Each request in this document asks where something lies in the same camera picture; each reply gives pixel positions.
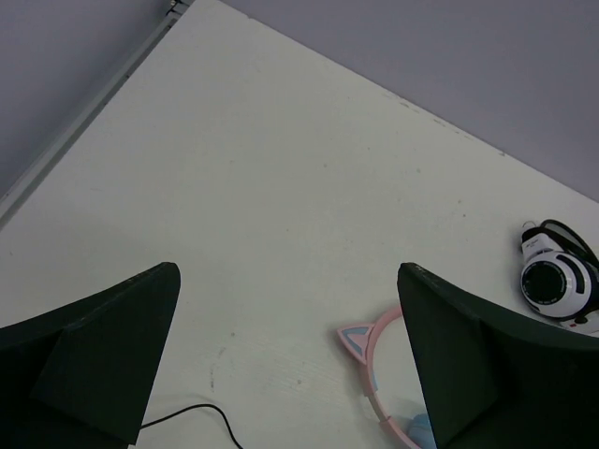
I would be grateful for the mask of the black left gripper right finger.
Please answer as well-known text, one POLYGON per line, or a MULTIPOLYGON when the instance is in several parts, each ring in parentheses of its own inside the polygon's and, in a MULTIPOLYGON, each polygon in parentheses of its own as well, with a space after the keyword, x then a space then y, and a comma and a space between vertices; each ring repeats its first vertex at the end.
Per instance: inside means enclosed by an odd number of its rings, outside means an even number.
POLYGON ((595 448, 598 340, 472 295, 416 263, 397 287, 439 448, 595 448))

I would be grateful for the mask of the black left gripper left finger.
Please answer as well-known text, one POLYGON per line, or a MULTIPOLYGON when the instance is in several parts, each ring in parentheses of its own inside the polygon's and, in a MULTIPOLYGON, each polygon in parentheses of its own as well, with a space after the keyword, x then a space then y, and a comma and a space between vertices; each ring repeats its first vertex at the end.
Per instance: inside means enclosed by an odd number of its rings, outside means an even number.
POLYGON ((181 288, 163 262, 1 330, 4 448, 136 444, 181 288))

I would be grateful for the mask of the pink blue cat-ear headphones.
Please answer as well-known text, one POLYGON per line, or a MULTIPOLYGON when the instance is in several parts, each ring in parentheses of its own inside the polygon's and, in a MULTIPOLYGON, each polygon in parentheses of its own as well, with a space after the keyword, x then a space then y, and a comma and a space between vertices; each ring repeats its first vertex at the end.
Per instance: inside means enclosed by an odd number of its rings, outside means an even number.
POLYGON ((394 306, 374 322, 339 327, 337 336, 346 351, 358 363, 358 374, 365 398, 370 402, 379 426, 403 448, 436 448, 431 421, 426 413, 417 414, 404 431, 389 414, 378 397, 378 384, 374 375, 374 352, 378 339, 386 327, 403 317, 402 307, 394 306))

